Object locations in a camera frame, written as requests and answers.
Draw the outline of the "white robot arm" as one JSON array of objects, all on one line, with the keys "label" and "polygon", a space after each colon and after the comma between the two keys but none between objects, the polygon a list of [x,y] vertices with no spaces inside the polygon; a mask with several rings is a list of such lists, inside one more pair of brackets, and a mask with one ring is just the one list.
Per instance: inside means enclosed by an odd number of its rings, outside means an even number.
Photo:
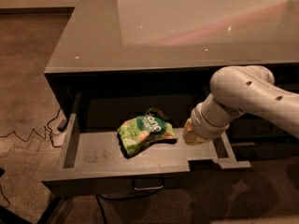
[{"label": "white robot arm", "polygon": [[299,137],[299,94],[275,86],[272,72],[260,65],[226,66],[209,82],[210,94],[186,120],[183,139],[193,146],[220,137],[230,123],[249,113]]}]

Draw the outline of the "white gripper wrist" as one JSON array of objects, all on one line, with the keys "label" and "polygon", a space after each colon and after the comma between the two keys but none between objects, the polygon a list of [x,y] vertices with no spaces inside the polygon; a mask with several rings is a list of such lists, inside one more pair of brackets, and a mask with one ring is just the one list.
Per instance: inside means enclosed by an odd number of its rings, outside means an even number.
[{"label": "white gripper wrist", "polygon": [[205,143],[221,136],[228,128],[231,117],[221,107],[213,105],[204,109],[197,105],[192,110],[191,119],[187,119],[183,128],[183,139],[189,146]]}]

